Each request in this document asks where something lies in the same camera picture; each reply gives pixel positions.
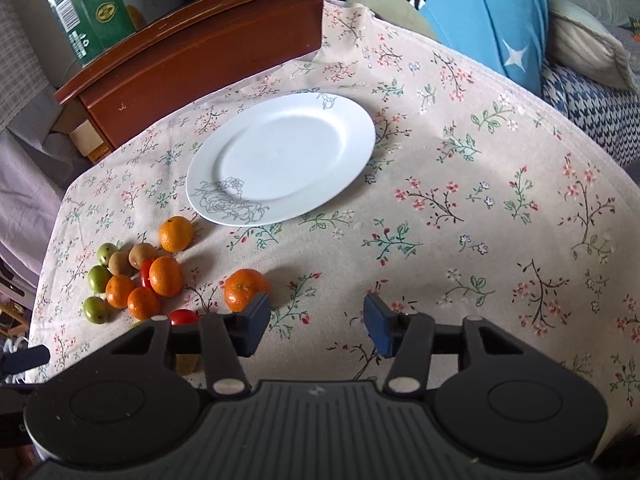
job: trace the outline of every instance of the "blue bedding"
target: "blue bedding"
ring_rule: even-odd
[[[595,140],[620,165],[640,159],[640,95],[596,83],[546,60],[542,98]]]

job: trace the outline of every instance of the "oval plate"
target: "oval plate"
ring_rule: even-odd
[[[252,227],[307,213],[344,190],[373,152],[369,114],[345,97],[303,93],[255,105],[193,157],[191,206],[216,224]]]

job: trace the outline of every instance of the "green box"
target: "green box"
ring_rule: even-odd
[[[82,66],[136,31],[122,0],[48,1]]]

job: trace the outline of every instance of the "red tomato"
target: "red tomato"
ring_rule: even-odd
[[[190,325],[198,322],[198,314],[188,308],[179,308],[169,314],[172,325]]]
[[[154,258],[150,258],[142,262],[142,266],[140,267],[140,285],[145,288],[151,288],[151,282],[149,281],[149,269],[151,268],[151,264],[154,262]]]

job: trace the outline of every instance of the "white star print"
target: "white star print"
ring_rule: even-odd
[[[526,72],[526,70],[524,70],[524,67],[522,66],[522,56],[524,56],[524,53],[527,51],[529,47],[526,46],[522,50],[513,50],[509,46],[509,43],[507,43],[504,40],[502,40],[502,42],[504,43],[504,46],[507,47],[507,49],[509,50],[509,59],[504,62],[504,66],[509,66],[509,65],[519,66],[523,72]]]

